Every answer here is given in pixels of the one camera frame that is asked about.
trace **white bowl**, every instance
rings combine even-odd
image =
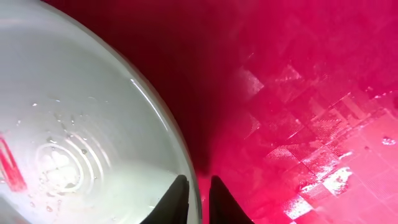
[[[27,184],[0,184],[15,214],[33,224],[140,223],[185,174],[188,223],[201,223],[171,116],[92,32],[43,3],[0,0],[0,68],[0,131]],[[13,223],[5,202],[0,218]]]

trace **red stick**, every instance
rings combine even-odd
[[[27,186],[25,180],[18,169],[14,156],[12,156],[6,141],[1,136],[0,143],[4,146],[4,149],[7,153],[7,155],[5,155],[2,147],[0,146],[0,163],[3,168],[2,173],[6,179],[6,182],[8,183],[8,186],[13,192],[21,192],[26,190]]]

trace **red object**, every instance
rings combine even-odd
[[[46,1],[168,104],[204,223],[213,174],[258,224],[397,223],[397,1]]]
[[[11,154],[7,142],[0,136],[0,164],[2,173],[9,188],[13,192],[21,192],[27,189],[25,180],[19,171],[18,165]]]

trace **woven pattern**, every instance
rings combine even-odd
[[[46,0],[123,53],[258,224],[396,223],[398,4]]]

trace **wet surface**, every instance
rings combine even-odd
[[[46,1],[168,104],[205,223],[213,174],[258,224],[396,223],[394,1]]]

